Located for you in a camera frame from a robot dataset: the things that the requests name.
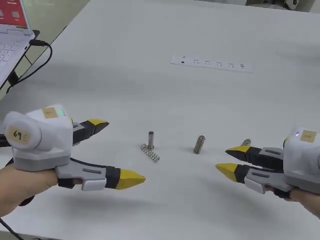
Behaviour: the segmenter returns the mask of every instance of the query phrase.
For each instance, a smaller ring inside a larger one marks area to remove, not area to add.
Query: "handwritten number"
[[[21,140],[22,138],[22,133],[19,131],[14,131],[13,136],[16,138],[17,136],[19,136],[19,140]]]

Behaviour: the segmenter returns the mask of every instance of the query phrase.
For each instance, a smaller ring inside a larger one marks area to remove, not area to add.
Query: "yellow fingertip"
[[[250,147],[251,147],[250,145],[235,146],[235,147],[228,148],[226,151],[239,151],[239,152],[245,153],[248,151]]]
[[[115,189],[127,189],[138,184],[144,183],[146,178],[134,171],[121,169],[120,172],[120,179],[118,184],[116,185]]]
[[[96,118],[91,118],[91,119],[88,119],[88,121],[90,123],[92,123],[93,125],[97,126],[99,124],[109,124],[108,121],[105,121],[105,120],[101,120],[101,119],[96,119]]]
[[[238,165],[235,163],[219,163],[215,165],[216,169],[218,169],[223,175],[234,182],[237,182],[235,176],[235,170],[237,166]]]

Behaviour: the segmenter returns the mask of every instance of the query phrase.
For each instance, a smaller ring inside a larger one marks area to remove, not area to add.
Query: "power strip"
[[[233,61],[212,60],[208,58],[198,58],[190,56],[173,56],[171,59],[171,63],[175,65],[184,65],[190,67],[253,73],[253,67],[250,63],[235,63]]]

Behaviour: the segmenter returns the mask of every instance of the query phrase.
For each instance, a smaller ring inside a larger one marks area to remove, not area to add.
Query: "label sticker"
[[[55,119],[58,118],[58,114],[54,107],[45,107],[42,108],[43,115],[46,119]]]
[[[30,132],[15,126],[9,126],[6,137],[16,143],[27,145],[30,139]]]
[[[300,141],[313,143],[316,139],[316,136],[317,136],[317,132],[315,131],[303,130]]]

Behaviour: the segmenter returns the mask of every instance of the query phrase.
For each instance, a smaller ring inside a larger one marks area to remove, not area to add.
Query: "coil spring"
[[[149,156],[155,163],[160,160],[160,157],[150,148],[148,148],[148,145],[142,144],[141,145],[141,150],[144,151],[146,155]]]
[[[199,154],[201,152],[201,149],[204,145],[205,140],[206,140],[205,136],[201,135],[198,137],[198,139],[195,143],[194,149],[193,149],[194,154]]]
[[[250,145],[251,145],[251,140],[247,138],[242,142],[240,146],[243,147],[243,146],[250,146]]]

